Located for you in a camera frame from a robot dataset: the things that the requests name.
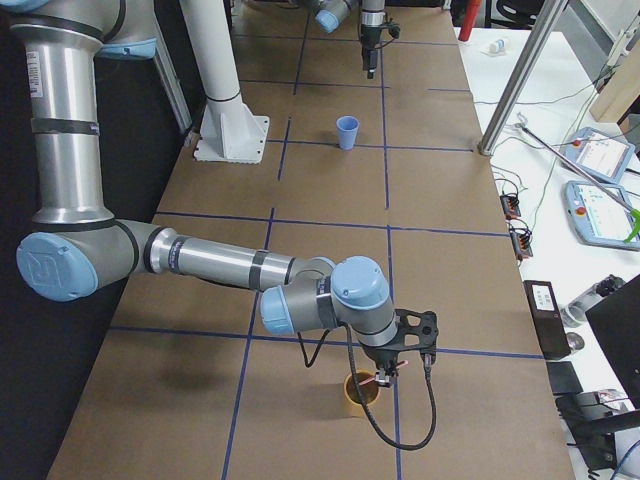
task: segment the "black bracket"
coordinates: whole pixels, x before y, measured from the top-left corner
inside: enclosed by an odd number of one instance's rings
[[[379,385],[390,387],[398,376],[398,355],[402,352],[417,351],[421,357],[430,356],[430,364],[436,361],[436,339],[438,338],[438,322],[434,312],[413,312],[396,309],[398,316],[398,332],[386,345],[369,347],[363,345],[364,353],[376,363]],[[411,325],[409,317],[420,319]]]

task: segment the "green object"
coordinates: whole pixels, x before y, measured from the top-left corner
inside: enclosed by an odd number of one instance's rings
[[[629,234],[629,236],[624,240],[624,243],[629,243],[631,240],[637,237],[638,234],[640,233],[640,210],[637,210],[634,208],[631,210],[630,213],[633,219],[635,220],[635,223],[633,224],[633,230],[631,230],[631,233]]]

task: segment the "cup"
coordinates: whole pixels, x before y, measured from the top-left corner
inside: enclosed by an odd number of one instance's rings
[[[359,126],[360,122],[358,119],[349,115],[340,117],[336,121],[338,140],[342,150],[351,150],[353,148],[353,145],[356,143]]]
[[[374,376],[373,373],[367,372],[366,370],[356,370],[356,375],[358,382],[363,382],[364,380],[368,380]],[[360,390],[362,391],[362,396],[367,402],[367,406],[372,409],[380,395],[380,388],[378,387],[378,384],[375,381],[371,381],[361,385]],[[344,379],[344,383],[342,384],[342,393],[344,395],[343,403],[347,416],[364,418],[364,408],[362,408],[362,404],[358,398],[358,392],[356,392],[356,387],[351,375],[348,375],[347,378]]]

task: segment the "blue cup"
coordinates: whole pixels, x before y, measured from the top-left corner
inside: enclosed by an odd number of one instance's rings
[[[338,140],[342,150],[351,150],[353,148],[353,145],[356,143],[359,126],[360,122],[356,117],[340,117],[336,121],[336,127],[338,128]]]

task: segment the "yellow cup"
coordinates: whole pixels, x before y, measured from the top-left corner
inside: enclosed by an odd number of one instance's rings
[[[356,370],[358,383],[372,377],[374,377],[374,374],[371,372],[366,370]],[[380,395],[380,387],[378,387],[378,384],[375,381],[372,381],[365,385],[360,385],[360,390],[362,391],[364,400],[367,402],[367,406],[370,410],[373,410],[373,407],[378,400],[378,396]],[[356,391],[356,386],[353,383],[353,376],[351,374],[347,375],[347,378],[344,379],[344,383],[342,384],[342,393],[344,396],[344,408],[346,415],[349,417],[364,418],[364,408],[362,408],[362,404],[358,400],[358,392]]]

